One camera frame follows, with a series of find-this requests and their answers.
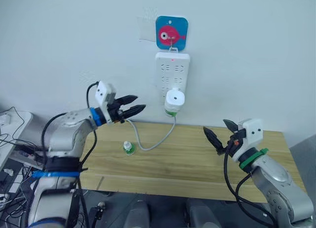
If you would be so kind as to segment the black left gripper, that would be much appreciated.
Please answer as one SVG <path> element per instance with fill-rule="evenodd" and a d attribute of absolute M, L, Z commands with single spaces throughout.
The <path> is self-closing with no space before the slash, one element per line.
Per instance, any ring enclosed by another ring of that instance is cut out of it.
<path fill-rule="evenodd" d="M 111 104 L 109 104 L 109 115 L 111 117 L 112 122 L 124 123 L 125 119 L 131 118 L 139 114 L 146 107 L 146 105 L 136 105 L 125 111 L 120 109 L 121 106 L 128 105 L 134 102 L 137 98 L 138 97 L 135 95 L 126 95 L 118 99 L 114 99 L 114 101 Z"/>

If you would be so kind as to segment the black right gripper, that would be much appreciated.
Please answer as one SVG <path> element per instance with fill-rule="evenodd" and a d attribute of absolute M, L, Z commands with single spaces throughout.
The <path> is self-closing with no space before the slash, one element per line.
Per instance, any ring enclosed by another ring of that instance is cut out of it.
<path fill-rule="evenodd" d="M 223 122 L 226 127 L 233 133 L 233 135 L 231 135 L 230 139 L 227 141 L 227 145 L 225 147 L 223 147 L 221 141 L 217 138 L 217 135 L 211 129 L 204 126 L 203 131 L 207 140 L 216 149 L 218 155 L 225 154 L 228 151 L 229 156 L 234 156 L 234 154 L 243 145 L 243 139 L 246 137 L 246 130 L 238 130 L 238 125 L 229 119 L 224 119 Z"/>

